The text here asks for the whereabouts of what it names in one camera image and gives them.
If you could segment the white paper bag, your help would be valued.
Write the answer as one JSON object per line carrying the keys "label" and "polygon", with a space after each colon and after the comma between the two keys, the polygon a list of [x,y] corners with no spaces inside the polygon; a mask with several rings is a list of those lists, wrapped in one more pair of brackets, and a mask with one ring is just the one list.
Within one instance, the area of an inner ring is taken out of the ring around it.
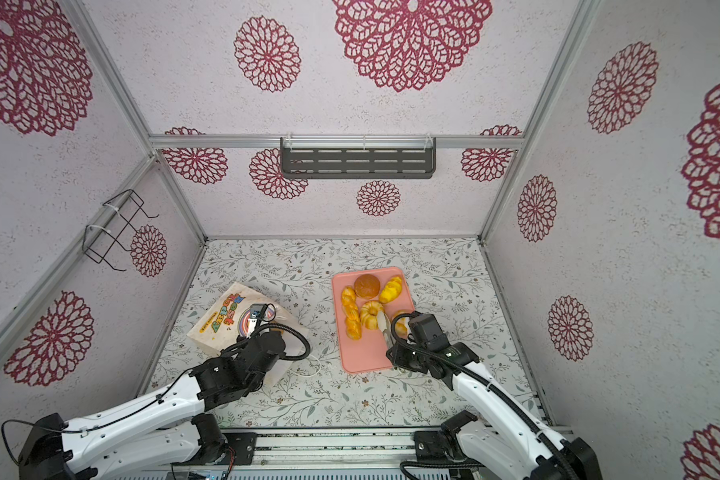
{"label": "white paper bag", "polygon": [[187,332],[187,337],[207,356],[219,356],[223,349],[241,339],[240,320],[254,303],[271,303],[276,307],[276,318],[269,323],[286,325],[307,338],[310,331],[282,305],[263,293],[242,283],[229,287]]}

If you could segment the ring shaped fake bread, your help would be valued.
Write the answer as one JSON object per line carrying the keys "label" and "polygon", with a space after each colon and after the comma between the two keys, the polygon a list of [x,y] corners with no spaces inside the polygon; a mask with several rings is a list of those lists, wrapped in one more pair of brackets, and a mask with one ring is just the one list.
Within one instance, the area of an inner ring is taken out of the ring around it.
{"label": "ring shaped fake bread", "polygon": [[378,330],[378,315],[384,314],[384,306],[381,302],[371,300],[364,303],[359,310],[362,325],[368,330]]}

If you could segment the yellow croissant bread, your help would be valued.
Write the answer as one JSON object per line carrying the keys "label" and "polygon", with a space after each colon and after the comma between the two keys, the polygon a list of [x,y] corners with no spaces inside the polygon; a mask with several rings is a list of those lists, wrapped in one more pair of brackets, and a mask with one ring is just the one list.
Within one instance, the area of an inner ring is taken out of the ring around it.
{"label": "yellow croissant bread", "polygon": [[382,304],[388,304],[396,300],[403,291],[403,280],[401,276],[390,278],[379,294],[379,301]]}

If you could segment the orange fake bread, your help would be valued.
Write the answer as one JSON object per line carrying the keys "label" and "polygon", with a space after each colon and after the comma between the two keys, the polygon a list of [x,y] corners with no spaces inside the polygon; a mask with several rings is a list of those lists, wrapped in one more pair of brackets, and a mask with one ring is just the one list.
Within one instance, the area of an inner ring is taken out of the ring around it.
{"label": "orange fake bread", "polygon": [[351,340],[359,340],[362,337],[362,324],[356,303],[356,293],[351,286],[342,290],[341,304],[346,316],[346,334]]}

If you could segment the round brown bun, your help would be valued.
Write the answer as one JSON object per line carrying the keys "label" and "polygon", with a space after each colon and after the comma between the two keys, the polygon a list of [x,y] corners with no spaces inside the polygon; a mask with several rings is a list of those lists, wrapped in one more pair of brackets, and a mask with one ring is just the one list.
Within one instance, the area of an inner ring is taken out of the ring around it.
{"label": "round brown bun", "polygon": [[370,300],[378,296],[381,282],[375,275],[366,273],[355,279],[353,287],[358,297]]}

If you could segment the yellow fake bread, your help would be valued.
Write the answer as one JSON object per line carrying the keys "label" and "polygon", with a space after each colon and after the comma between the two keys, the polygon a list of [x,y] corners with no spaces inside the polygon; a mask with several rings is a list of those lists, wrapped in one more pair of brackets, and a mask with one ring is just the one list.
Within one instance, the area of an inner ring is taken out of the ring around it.
{"label": "yellow fake bread", "polygon": [[410,329],[408,326],[408,319],[410,318],[410,313],[405,310],[400,310],[392,315],[392,319],[395,318],[398,318],[394,325],[396,335],[401,339],[407,339],[410,334]]}

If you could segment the metal tongs white tips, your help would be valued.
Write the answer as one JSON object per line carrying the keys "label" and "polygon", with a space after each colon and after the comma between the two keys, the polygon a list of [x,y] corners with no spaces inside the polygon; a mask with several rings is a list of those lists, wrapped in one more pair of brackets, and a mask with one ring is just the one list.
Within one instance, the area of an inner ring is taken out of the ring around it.
{"label": "metal tongs white tips", "polygon": [[395,334],[393,333],[392,322],[389,320],[384,310],[381,310],[377,314],[377,323],[385,340],[386,349],[392,349],[396,344]]}

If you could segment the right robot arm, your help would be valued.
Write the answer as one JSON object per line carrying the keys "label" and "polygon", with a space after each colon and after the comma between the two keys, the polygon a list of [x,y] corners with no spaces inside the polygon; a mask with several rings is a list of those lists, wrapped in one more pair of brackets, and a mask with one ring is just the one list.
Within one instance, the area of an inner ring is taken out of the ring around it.
{"label": "right robot arm", "polygon": [[417,311],[377,322],[393,366],[428,374],[469,404],[438,430],[417,431],[413,461],[399,468],[483,468],[497,479],[599,479],[594,449],[581,438],[566,439],[511,396],[479,356],[452,343],[436,317]]}

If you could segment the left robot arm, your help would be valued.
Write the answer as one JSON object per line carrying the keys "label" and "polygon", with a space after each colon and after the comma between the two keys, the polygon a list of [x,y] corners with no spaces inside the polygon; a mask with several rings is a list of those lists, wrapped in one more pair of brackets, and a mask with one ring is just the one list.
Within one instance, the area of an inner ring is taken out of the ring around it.
{"label": "left robot arm", "polygon": [[212,410],[263,386],[285,358],[282,329],[264,327],[171,384],[109,410],[33,422],[16,464],[22,479],[110,479],[161,464],[202,465],[229,452]]}

